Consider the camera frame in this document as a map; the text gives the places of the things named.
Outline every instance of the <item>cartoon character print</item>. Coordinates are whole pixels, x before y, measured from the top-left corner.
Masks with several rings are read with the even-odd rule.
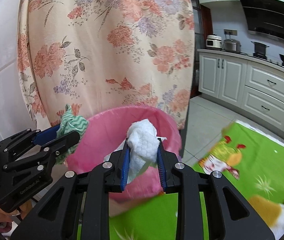
[[[236,150],[228,146],[232,141],[229,136],[224,136],[224,141],[218,142],[211,150],[210,155],[199,161],[199,165],[202,167],[206,174],[210,174],[213,171],[229,171],[236,179],[239,179],[239,170],[233,168],[238,165],[242,160],[241,149],[245,148],[245,145],[238,144]]]

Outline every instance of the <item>white rice cooker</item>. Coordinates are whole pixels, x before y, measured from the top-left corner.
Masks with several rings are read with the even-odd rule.
[[[208,35],[205,41],[205,47],[207,49],[221,50],[222,49],[222,38],[217,35]]]

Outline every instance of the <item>floral curtain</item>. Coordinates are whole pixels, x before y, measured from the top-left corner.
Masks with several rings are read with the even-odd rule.
[[[22,0],[18,72],[39,129],[135,104],[182,129],[194,61],[190,0]]]

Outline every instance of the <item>range hood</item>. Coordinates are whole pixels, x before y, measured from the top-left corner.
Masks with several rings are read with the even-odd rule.
[[[284,2],[278,0],[240,0],[249,33],[284,43]]]

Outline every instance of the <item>white wall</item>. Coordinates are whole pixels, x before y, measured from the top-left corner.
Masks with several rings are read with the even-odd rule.
[[[20,0],[0,0],[0,141],[36,129],[24,104],[17,74],[17,24]]]
[[[254,44],[251,41],[264,43],[266,48],[266,56],[272,61],[282,62],[279,54],[284,55],[284,43],[274,41],[268,38],[252,35],[248,33],[248,26],[245,14],[240,1],[215,2],[211,6],[211,15],[214,34],[225,39],[224,29],[237,30],[237,36],[231,36],[233,39],[241,42],[241,51],[253,54]]]

